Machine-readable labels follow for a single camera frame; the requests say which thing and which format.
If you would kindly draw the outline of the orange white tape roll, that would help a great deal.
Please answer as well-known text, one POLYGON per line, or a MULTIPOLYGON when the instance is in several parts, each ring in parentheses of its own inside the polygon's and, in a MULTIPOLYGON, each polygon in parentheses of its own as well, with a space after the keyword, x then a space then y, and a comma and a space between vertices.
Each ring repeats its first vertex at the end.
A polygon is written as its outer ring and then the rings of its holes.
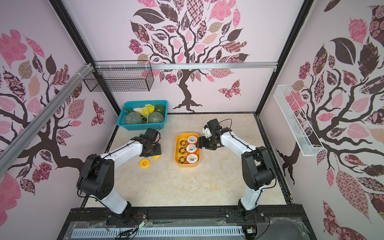
POLYGON ((189 164, 196 164, 199 161, 199 157, 196 154, 189 154, 187 157, 187 162, 189 164))
POLYGON ((198 142, 198 137, 196 137, 196 136, 189 136, 189 137, 187 138, 187 141, 188 141, 188 143, 191 144, 191 145, 196 145, 197 142, 198 142))
POLYGON ((187 147, 186 147, 186 149, 187 149, 187 153, 188 153, 188 155, 190 155, 190 154, 196 154, 196 152, 197 152, 197 147, 196 147, 196 145, 188 145, 187 147))

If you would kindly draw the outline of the black yellow tape roll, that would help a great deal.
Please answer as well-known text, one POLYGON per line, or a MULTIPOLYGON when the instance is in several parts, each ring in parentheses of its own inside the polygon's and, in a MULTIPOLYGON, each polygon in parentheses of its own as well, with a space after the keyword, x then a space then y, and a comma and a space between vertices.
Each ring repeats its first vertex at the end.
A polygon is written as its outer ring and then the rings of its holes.
POLYGON ((186 146, 187 144, 188 144, 188 142, 186 140, 181 140, 181 142, 180 142, 180 145, 182 147, 186 146))
POLYGON ((179 157, 179 159, 178 159, 179 164, 185 164, 186 162, 187 162, 187 159, 185 157, 183 157, 183 156, 179 157))
POLYGON ((187 152, 187 149, 185 147, 179 148, 179 154, 184 155, 187 152))

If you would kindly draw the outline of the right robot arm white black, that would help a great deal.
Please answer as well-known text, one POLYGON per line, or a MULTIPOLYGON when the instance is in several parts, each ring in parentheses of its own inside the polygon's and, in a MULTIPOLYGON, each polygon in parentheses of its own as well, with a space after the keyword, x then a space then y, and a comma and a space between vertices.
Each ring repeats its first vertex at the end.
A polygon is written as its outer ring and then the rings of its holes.
POLYGON ((198 138, 197 148, 215 151, 226 147, 241 158, 242 176, 247 187, 239 200, 238 213, 243 218, 257 213, 263 191, 276 186, 276 183, 272 184, 277 175, 268 149, 247 143, 230 128, 223 128, 217 119, 208 121, 203 133, 204 136, 198 138))

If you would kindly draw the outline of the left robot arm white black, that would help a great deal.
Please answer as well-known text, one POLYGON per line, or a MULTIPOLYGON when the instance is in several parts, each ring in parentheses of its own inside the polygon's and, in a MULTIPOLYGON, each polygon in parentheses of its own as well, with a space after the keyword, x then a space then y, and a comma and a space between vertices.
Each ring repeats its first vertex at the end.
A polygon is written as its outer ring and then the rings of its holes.
POLYGON ((89 155, 77 181, 78 195, 84 193, 86 197, 97 200, 116 218, 129 223, 133 218, 132 205, 114 190, 115 170, 136 156, 161 155, 160 136, 158 130, 148 128, 143 135, 133 137, 111 152, 89 155))

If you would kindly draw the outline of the yellow plastic storage box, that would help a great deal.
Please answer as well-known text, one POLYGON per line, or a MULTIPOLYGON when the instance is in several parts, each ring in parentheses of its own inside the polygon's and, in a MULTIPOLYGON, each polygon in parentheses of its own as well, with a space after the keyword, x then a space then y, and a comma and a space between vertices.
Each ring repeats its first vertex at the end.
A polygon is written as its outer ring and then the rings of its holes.
POLYGON ((199 135, 192 132, 180 133, 176 137, 174 160, 179 167, 195 167, 201 160, 201 151, 197 148, 199 135))

